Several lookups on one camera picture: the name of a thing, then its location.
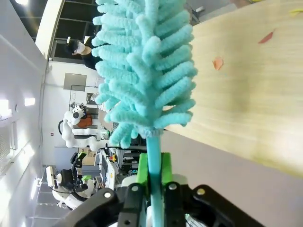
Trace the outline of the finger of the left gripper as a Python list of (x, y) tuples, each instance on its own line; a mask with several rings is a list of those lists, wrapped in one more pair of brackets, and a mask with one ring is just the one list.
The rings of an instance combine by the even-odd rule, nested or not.
[(92, 186), (91, 175), (83, 175), (79, 177), (81, 187), (90, 187)]
[(82, 161), (85, 158), (86, 153), (74, 153), (73, 156), (70, 159), (71, 163), (71, 171), (73, 175), (82, 175), (81, 169), (82, 169)]

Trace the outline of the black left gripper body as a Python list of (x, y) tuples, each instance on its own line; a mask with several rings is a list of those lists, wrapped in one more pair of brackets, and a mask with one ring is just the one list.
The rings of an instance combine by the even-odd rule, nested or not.
[(61, 186), (65, 187), (68, 190), (75, 190), (77, 188), (76, 179), (77, 172), (72, 169), (63, 169), (61, 170)]

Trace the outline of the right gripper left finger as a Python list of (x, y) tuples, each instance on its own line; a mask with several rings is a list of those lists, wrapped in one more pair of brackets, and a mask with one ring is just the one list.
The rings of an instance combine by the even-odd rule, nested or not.
[(144, 227), (146, 226), (146, 182), (135, 182), (116, 191), (99, 190), (55, 227)]

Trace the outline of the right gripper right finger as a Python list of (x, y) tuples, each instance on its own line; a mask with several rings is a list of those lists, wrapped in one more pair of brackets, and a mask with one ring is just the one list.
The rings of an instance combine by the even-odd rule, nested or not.
[(161, 155), (164, 226), (185, 227), (187, 217), (205, 227), (262, 227), (263, 224), (235, 206), (210, 186), (191, 189), (172, 173), (170, 153)]

